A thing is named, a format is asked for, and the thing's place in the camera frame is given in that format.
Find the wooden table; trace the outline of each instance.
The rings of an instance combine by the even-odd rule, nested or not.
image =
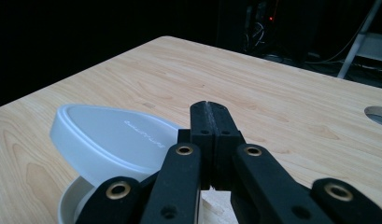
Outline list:
[[[56,109],[106,105],[189,128],[189,107],[226,105],[249,143],[299,183],[334,177],[382,207],[382,125],[364,109],[382,90],[161,37],[0,107],[0,223],[54,223],[78,174],[50,141]],[[203,193],[205,223],[234,223],[228,193]]]

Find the floor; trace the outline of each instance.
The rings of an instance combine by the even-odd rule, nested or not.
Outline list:
[[[279,57],[275,54],[267,54],[264,55],[263,58],[265,60],[295,66],[291,59]],[[324,63],[305,62],[302,65],[302,68],[327,76],[336,77],[341,69],[343,61],[344,60]],[[345,79],[382,89],[382,62],[356,57],[353,64],[350,66]]]

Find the wood grain surface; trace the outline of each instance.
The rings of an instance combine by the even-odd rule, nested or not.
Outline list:
[[[58,106],[132,109],[188,128],[190,105],[204,100],[226,105],[299,183],[338,178],[382,207],[382,125],[364,114],[382,106],[382,90],[164,36],[0,107],[0,223],[57,222],[78,176],[50,141]],[[205,223],[236,222],[227,192],[203,197]]]

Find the translucent lid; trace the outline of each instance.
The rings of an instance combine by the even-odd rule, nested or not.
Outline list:
[[[67,162],[93,184],[123,175],[142,181],[161,169],[180,127],[142,112],[62,105],[50,138]]]

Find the plastic lid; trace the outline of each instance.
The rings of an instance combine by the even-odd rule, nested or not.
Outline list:
[[[50,138],[95,187],[122,175],[142,181],[162,167],[180,127],[146,113],[95,105],[62,105]]]

